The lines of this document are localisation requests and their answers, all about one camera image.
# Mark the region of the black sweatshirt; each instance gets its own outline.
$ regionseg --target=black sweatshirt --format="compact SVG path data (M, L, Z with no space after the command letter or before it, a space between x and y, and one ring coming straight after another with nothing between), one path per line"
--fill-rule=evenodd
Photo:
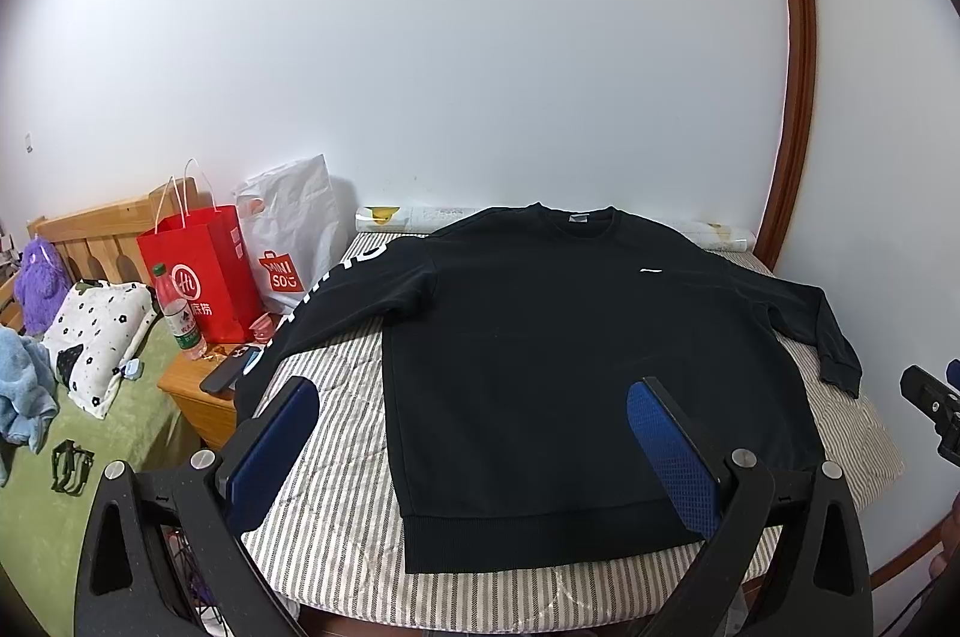
M856 397L824 292L765 277L613 208L493 208L333 269L238 385L253 413L288 355L384 315L387 447L407 572L628 557L698 539L627 424L656 376L723 451L824 459L796 364Z

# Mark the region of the wooden nightstand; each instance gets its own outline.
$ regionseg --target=wooden nightstand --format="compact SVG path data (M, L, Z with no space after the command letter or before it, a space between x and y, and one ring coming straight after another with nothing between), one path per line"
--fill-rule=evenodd
M237 425L237 413L233 408L233 391L229 389L219 396L210 396L200 390L200 383L237 345L210 345L208 354L200 360L187 360L182 352L174 358L157 387L169 393L176 406L200 439L211 450L219 450L233 434Z

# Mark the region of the wooden bed headboard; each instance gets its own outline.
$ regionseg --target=wooden bed headboard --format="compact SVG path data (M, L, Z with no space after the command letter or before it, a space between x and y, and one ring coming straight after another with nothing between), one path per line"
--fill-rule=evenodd
M181 196L186 194L187 208L203 205L197 183L191 177L177 180ZM151 284L150 269L143 262L136 237L152 229L157 208L160 217L179 214L179 204L171 190L163 187L139 198L78 211L48 220L45 217L27 225L30 236L40 235L56 247L64 260L70 279L105 279L108 282L144 282ZM0 325L14 330L23 327L20 305L13 301L16 274L0 285Z

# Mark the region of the striped tablecloth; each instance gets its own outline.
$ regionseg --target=striped tablecloth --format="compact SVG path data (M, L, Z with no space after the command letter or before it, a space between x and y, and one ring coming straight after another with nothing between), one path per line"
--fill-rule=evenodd
M360 234L347 258L390 234ZM769 274L750 253L724 258ZM800 366L827 457L847 474L857 508L904 470L874 407L819 380L810 346L782 339ZM320 421L267 520L244 536L277 592L303 605L416 629L538 632L580 629L656 612L699 545L642 557L481 575L407 575L403 527L387 465L380 320L288 358L264 402L291 375L320 390ZM747 578L769 566L779 530L763 533Z

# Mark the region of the plastic bottle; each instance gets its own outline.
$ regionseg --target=plastic bottle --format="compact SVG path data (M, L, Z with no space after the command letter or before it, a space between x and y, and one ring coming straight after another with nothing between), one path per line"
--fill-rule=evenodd
M154 277L157 301L160 302L163 316L174 334L176 344L184 351L186 357L197 360L206 352L206 340L197 327L197 321L194 320L193 312L190 311L190 304L181 296L170 274L167 274L165 264L157 263L154 266Z

